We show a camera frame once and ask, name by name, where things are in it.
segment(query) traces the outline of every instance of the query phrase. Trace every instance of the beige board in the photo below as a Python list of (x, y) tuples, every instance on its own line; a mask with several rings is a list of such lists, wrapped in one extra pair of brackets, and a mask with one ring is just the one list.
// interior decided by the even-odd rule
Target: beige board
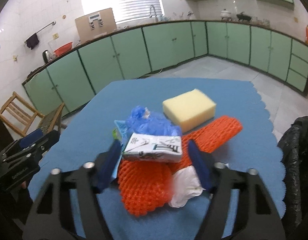
[[(98, 12), (100, 13), (104, 25), (99, 26), (98, 22), (94, 21), (95, 28), (92, 30), (88, 17)], [(107, 8), (105, 10), (96, 11), (94, 13), (79, 17), (75, 19), (75, 23), (81, 43), (85, 43), (99, 36), (109, 34), (116, 29), (116, 22), (112, 8)]]

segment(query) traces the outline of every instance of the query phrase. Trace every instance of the faucet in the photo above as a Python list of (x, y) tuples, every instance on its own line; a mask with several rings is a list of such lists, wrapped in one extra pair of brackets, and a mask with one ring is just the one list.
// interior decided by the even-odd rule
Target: faucet
[(157, 23), (158, 22), (158, 18), (157, 18), (155, 6), (153, 4), (151, 4), (151, 6), (150, 6), (150, 18), (152, 18), (152, 7), (153, 7), (154, 13), (155, 13), (155, 22)]

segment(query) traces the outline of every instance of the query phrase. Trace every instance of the wooden chair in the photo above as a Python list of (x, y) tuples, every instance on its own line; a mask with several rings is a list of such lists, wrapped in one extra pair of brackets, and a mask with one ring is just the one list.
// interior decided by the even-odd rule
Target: wooden chair
[[(14, 100), (17, 99), (19, 102), (22, 103), (23, 106), (28, 108), (32, 115), (25, 112), (21, 107), (19, 107)], [(50, 112), (47, 115), (43, 115), (38, 112), (33, 106), (31, 106), (28, 102), (26, 102), (21, 96), (19, 96), (16, 92), (13, 92), (13, 95), (6, 101), (6, 103), (2, 106), (0, 110), (0, 119), (10, 127), (14, 132), (18, 133), (19, 135), (25, 137), (28, 129), (30, 128), (31, 124), (34, 122), (34, 119), (38, 116), (41, 118), (41, 121), (38, 125), (43, 132), (43, 134), (49, 133), (54, 129), (54, 126), (58, 126), (58, 130), (61, 131), (62, 128), (66, 128), (67, 126), (62, 124), (62, 110), (64, 108), (64, 103), (62, 103), (58, 108), (54, 111)], [(16, 127), (12, 124), (5, 116), (3, 116), (3, 112), (9, 112), (15, 119), (17, 119), (20, 123), (25, 125), (25, 128), (21, 130), (20, 128)]]

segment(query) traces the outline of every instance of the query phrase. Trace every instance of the trash bag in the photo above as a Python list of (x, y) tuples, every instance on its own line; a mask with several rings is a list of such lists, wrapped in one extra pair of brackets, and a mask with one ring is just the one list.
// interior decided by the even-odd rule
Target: trash bag
[(279, 141), (286, 168), (286, 212), (282, 218), (290, 235), (308, 211), (308, 116), (297, 118)]
[(158, 135), (158, 136), (182, 136), (179, 126), (173, 125), (164, 114), (150, 112), (146, 107), (137, 106), (132, 109), (126, 119), (128, 135), (132, 133)]

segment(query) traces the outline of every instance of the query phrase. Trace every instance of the tiled floor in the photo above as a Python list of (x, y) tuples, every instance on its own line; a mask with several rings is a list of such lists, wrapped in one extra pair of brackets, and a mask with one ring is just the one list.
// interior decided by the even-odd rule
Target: tiled floor
[(252, 82), (270, 112), (270, 120), (274, 124), (273, 133), (277, 140), (280, 140), (296, 118), (308, 116), (308, 96), (304, 98), (271, 77), (226, 60), (203, 57), (152, 77), (199, 77)]

